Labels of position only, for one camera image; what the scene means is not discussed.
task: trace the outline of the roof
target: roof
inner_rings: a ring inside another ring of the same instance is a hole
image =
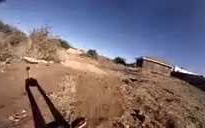
[[[140,58],[137,58],[137,59],[147,60],[147,61],[157,63],[157,64],[160,64],[160,65],[164,65],[164,66],[167,66],[167,67],[170,67],[170,68],[173,67],[170,63],[168,63],[168,62],[166,62],[166,61],[164,61],[164,60],[162,60],[158,57],[143,56],[143,57],[140,57]]]

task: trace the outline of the bush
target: bush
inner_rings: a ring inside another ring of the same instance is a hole
[[[31,30],[30,39],[26,54],[37,59],[58,61],[57,48],[59,47],[59,41],[52,37],[48,27]]]
[[[95,60],[98,59],[98,54],[97,54],[96,50],[92,50],[92,49],[88,50],[87,51],[87,56],[90,57],[90,58],[93,58]]]
[[[116,64],[126,65],[125,59],[121,57],[115,57],[113,62]]]
[[[59,38],[57,39],[59,41],[59,45],[62,47],[62,48],[65,48],[65,49],[69,49],[71,48],[72,46],[65,40]]]
[[[20,31],[17,28],[12,27],[11,25],[5,24],[2,21],[0,21],[0,32],[14,33],[14,32],[20,32]]]

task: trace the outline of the sky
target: sky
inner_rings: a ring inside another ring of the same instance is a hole
[[[50,26],[111,58],[156,56],[205,75],[205,0],[7,0],[0,20],[24,32]]]

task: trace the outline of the house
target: house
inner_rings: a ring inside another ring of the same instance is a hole
[[[142,67],[152,71],[164,74],[171,74],[173,66],[156,57],[140,57],[136,58],[136,67]]]

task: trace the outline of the white wall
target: white wall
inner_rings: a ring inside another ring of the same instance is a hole
[[[180,67],[178,67],[178,66],[174,66],[174,68],[173,68],[173,72],[180,72],[180,73],[186,73],[186,74],[198,75],[198,74],[196,74],[196,73],[189,72],[189,71],[187,71],[187,70],[185,70],[185,69],[182,69],[182,68],[180,68]]]

